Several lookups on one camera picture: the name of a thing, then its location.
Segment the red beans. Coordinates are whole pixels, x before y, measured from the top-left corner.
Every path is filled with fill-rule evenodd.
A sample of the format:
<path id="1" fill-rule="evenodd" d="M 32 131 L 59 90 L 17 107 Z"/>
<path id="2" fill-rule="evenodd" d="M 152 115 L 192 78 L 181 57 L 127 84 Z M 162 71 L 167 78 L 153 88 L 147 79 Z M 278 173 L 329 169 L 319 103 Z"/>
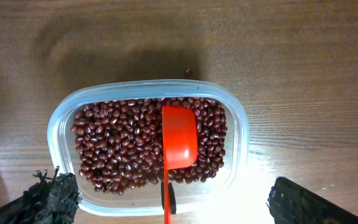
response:
<path id="1" fill-rule="evenodd" d="M 116 100 L 83 105 L 71 131 L 81 165 L 79 174 L 95 192 L 122 195 L 163 180 L 163 106 L 192 110 L 198 133 L 198 157 L 189 168 L 173 169 L 178 184 L 206 182 L 224 166 L 226 114 L 218 100 L 202 97 Z"/>

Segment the orange measuring scoop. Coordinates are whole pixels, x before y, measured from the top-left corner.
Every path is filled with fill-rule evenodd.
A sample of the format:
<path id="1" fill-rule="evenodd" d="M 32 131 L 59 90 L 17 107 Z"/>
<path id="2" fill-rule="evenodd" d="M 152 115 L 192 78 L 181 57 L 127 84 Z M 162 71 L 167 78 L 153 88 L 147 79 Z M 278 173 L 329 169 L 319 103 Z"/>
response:
<path id="1" fill-rule="evenodd" d="M 174 195 L 169 188 L 168 173 L 172 169 L 193 165 L 198 153 L 196 120 L 192 110 L 183 106 L 164 106 L 162 136 L 164 224 L 171 224 Z"/>

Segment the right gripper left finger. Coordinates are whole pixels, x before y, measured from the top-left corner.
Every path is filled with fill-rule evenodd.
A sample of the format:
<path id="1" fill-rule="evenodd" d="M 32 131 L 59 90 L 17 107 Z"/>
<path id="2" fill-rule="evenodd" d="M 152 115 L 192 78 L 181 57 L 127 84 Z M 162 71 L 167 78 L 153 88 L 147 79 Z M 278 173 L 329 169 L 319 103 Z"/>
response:
<path id="1" fill-rule="evenodd" d="M 74 223 L 76 211 L 82 200 L 72 173 L 60 174 L 55 168 L 53 177 L 48 172 L 36 171 L 39 181 L 25 190 L 21 197 L 0 207 L 0 223 Z"/>

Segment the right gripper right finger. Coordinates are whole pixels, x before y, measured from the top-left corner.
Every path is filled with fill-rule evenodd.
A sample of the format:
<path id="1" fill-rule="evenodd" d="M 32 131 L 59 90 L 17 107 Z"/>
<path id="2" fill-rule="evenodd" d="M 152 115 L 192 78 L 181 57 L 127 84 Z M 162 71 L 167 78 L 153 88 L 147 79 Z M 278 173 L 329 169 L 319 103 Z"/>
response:
<path id="1" fill-rule="evenodd" d="M 278 177 L 267 206 L 275 224 L 358 224 L 358 216 L 286 177 Z"/>

